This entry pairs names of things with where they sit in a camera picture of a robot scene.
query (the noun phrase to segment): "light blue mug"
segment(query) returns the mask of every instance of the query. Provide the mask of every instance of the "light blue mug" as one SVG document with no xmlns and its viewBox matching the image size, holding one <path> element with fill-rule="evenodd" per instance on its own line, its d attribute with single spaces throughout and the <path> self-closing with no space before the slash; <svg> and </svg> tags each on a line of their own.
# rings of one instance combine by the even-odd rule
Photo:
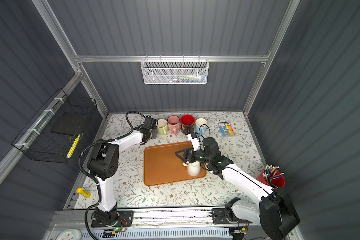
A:
<svg viewBox="0 0 360 240">
<path fill-rule="evenodd" d="M 207 121 L 204 118 L 198 118 L 195 122 L 196 132 L 200 134 L 204 134 L 206 131 Z"/>
</svg>

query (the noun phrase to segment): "white pitcher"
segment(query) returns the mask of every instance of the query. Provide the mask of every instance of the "white pitcher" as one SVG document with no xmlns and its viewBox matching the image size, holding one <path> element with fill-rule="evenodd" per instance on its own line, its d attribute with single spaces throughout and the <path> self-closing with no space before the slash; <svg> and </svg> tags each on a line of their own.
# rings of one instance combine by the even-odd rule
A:
<svg viewBox="0 0 360 240">
<path fill-rule="evenodd" d="M 183 165 L 187 167 L 187 172 L 192 177 L 196 177 L 197 175 L 199 175 L 200 170 L 201 170 L 200 162 L 189 163 L 187 161 L 187 163 L 183 163 Z"/>
</svg>

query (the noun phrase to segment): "mug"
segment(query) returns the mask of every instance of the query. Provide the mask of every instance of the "mug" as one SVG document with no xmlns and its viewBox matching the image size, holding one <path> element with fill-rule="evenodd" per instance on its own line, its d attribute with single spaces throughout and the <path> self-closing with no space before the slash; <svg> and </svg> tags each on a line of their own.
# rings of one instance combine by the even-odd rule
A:
<svg viewBox="0 0 360 240">
<path fill-rule="evenodd" d="M 168 130 L 172 134 L 178 134 L 180 132 L 180 118 L 177 116 L 170 116 L 167 120 Z"/>
<path fill-rule="evenodd" d="M 184 115 L 180 118 L 181 132 L 188 135 L 194 131 L 195 118 L 191 115 Z"/>
<path fill-rule="evenodd" d="M 187 163 L 183 163 L 183 165 L 187 167 L 187 173 L 192 177 L 196 177 L 197 175 L 199 175 L 201 170 L 200 162 L 189 163 L 187 161 Z"/>
<path fill-rule="evenodd" d="M 200 134 L 204 134 L 206 131 L 207 121 L 204 118 L 198 118 L 195 122 L 196 132 Z"/>
<path fill-rule="evenodd" d="M 157 122 L 157 132 L 160 135 L 167 135 L 168 132 L 168 123 L 165 119 L 159 119 Z"/>
</svg>

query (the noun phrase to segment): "corrugated wall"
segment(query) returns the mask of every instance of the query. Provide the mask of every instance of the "corrugated wall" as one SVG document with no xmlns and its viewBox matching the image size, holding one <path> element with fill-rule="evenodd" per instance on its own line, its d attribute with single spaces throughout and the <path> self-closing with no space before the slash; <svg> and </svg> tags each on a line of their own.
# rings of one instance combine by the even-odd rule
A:
<svg viewBox="0 0 360 240">
<path fill-rule="evenodd" d="M 82 84 L 72 95 L 88 94 Z M 77 159 L 94 141 L 102 117 L 88 125 L 68 164 L 39 162 L 23 156 L 0 185 L 0 239 L 40 240 L 56 210 L 61 210 L 75 183 Z"/>
<path fill-rule="evenodd" d="M 249 118 L 304 238 L 360 239 L 360 0 L 303 0 Z"/>
<path fill-rule="evenodd" d="M 74 72 L 29 1 L 0 1 L 0 161 L 11 141 Z M 88 96 L 79 84 L 72 94 Z M 77 158 L 102 121 L 93 119 L 69 164 L 22 157 L 0 185 L 0 239 L 39 240 L 63 208 L 77 174 Z"/>
<path fill-rule="evenodd" d="M 287 0 L 50 0 L 78 55 L 266 54 Z"/>
<path fill-rule="evenodd" d="M 144 84 L 139 63 L 84 63 L 110 112 L 242 110 L 261 63 L 211 63 L 207 84 Z"/>
<path fill-rule="evenodd" d="M 0 1 L 0 161 L 74 72 L 31 1 Z"/>
<path fill-rule="evenodd" d="M 263 55 L 288 0 L 50 0 L 78 55 Z M 211 63 L 206 85 L 143 83 L 136 63 L 85 63 L 109 112 L 242 110 L 260 63 Z"/>
</svg>

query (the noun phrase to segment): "pink mug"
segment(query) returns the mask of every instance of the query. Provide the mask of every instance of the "pink mug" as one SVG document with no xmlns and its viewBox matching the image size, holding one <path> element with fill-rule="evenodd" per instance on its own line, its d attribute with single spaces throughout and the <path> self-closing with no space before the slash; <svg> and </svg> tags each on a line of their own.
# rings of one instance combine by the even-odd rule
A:
<svg viewBox="0 0 360 240">
<path fill-rule="evenodd" d="M 180 119 L 177 116 L 170 116 L 167 122 L 170 133 L 178 134 L 180 132 Z"/>
</svg>

